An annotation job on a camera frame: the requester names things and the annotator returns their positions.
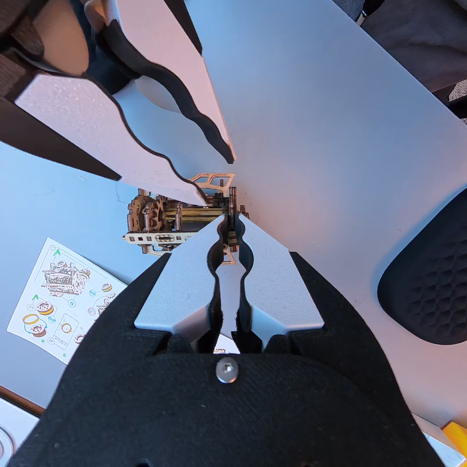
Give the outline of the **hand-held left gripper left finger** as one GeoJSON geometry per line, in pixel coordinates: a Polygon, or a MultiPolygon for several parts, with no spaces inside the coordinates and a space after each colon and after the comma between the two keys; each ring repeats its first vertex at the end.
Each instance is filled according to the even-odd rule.
{"type": "Polygon", "coordinates": [[[219,277],[224,260],[220,215],[170,255],[135,326],[181,334],[202,353],[213,353],[223,323],[219,277]]]}

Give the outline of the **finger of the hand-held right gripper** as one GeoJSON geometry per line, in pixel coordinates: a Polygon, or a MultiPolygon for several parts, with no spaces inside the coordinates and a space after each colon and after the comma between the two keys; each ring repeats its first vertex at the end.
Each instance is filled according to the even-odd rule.
{"type": "Polygon", "coordinates": [[[38,73],[15,104],[116,172],[122,183],[207,205],[202,190],[181,177],[167,157],[142,144],[119,104],[91,80],[38,73]]]}
{"type": "Polygon", "coordinates": [[[162,86],[175,104],[157,105],[195,122],[232,164],[230,135],[184,1],[85,1],[85,15],[94,50],[88,74],[111,94],[142,77],[148,98],[162,86]]]}

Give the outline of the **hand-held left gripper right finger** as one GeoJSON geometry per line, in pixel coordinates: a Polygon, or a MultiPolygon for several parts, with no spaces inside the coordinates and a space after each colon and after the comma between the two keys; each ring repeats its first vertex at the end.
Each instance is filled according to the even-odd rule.
{"type": "Polygon", "coordinates": [[[241,353],[260,353],[274,335],[321,329],[324,320],[288,249],[243,214],[236,214],[241,278],[237,330],[241,353]]]}

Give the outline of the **wooden mechanical model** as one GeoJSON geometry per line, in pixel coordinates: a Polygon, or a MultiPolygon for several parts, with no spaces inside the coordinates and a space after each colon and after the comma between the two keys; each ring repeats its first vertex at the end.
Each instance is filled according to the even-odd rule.
{"type": "Polygon", "coordinates": [[[139,189],[128,205],[128,232],[122,240],[138,245],[143,254],[161,257],[190,239],[196,232],[226,215],[229,229],[224,242],[222,265],[235,265],[233,253],[239,242],[235,233],[235,215],[241,213],[249,219],[244,205],[237,206],[237,188],[232,186],[234,173],[200,173],[191,179],[207,196],[207,206],[195,206],[162,195],[152,196],[139,189]]]}

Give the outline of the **person's right hand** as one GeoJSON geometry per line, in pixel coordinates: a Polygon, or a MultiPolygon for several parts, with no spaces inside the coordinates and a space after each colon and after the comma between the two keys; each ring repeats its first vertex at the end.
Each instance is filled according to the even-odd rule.
{"type": "Polygon", "coordinates": [[[50,0],[33,20],[44,45],[40,68],[81,76],[89,65],[82,28],[68,0],[50,0]]]}

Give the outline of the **white instruction booklet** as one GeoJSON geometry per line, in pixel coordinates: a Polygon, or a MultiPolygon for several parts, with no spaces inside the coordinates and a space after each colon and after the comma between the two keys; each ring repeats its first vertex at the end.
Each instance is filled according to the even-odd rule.
{"type": "Polygon", "coordinates": [[[125,284],[48,238],[8,332],[68,364],[94,322],[125,284]]]}

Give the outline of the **black honeycomb cushion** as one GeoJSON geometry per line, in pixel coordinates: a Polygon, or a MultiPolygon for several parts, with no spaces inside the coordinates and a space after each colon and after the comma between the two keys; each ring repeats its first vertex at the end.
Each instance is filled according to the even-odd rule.
{"type": "Polygon", "coordinates": [[[378,284],[383,310],[424,341],[467,339],[467,190],[400,252],[378,284]]]}

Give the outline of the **brown wooden divider strip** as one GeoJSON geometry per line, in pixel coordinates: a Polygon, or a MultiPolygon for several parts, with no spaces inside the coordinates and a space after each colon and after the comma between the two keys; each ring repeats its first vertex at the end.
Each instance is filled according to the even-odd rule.
{"type": "Polygon", "coordinates": [[[45,411],[44,407],[33,403],[3,386],[0,386],[0,398],[38,418],[40,418],[45,411]]]}

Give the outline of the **white plastic board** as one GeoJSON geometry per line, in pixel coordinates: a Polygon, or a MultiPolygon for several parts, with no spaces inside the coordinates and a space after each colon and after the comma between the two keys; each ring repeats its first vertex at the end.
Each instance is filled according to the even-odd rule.
{"type": "Polygon", "coordinates": [[[0,466],[8,464],[10,458],[26,440],[38,418],[0,399],[0,466]]]}

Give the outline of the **white cardboard box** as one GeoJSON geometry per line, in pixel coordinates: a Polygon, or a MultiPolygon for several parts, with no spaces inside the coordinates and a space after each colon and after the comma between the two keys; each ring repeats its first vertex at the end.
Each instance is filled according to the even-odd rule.
{"type": "Polygon", "coordinates": [[[466,457],[464,454],[461,453],[459,448],[448,439],[447,435],[438,426],[414,413],[412,413],[412,417],[445,466],[459,467],[465,465],[466,457]]]}

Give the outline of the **yellow box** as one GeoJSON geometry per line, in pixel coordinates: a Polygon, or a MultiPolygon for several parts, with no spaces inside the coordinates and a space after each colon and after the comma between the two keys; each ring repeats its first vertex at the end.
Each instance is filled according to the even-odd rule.
{"type": "Polygon", "coordinates": [[[459,425],[458,423],[451,421],[442,429],[442,431],[448,437],[448,439],[451,440],[452,443],[466,457],[467,456],[467,429],[459,425]]]}

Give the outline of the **person's clothed torso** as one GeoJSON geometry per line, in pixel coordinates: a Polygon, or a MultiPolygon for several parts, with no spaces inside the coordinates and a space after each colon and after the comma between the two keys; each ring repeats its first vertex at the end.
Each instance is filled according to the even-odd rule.
{"type": "Polygon", "coordinates": [[[467,78],[464,0],[386,0],[363,29],[431,92],[467,78]]]}

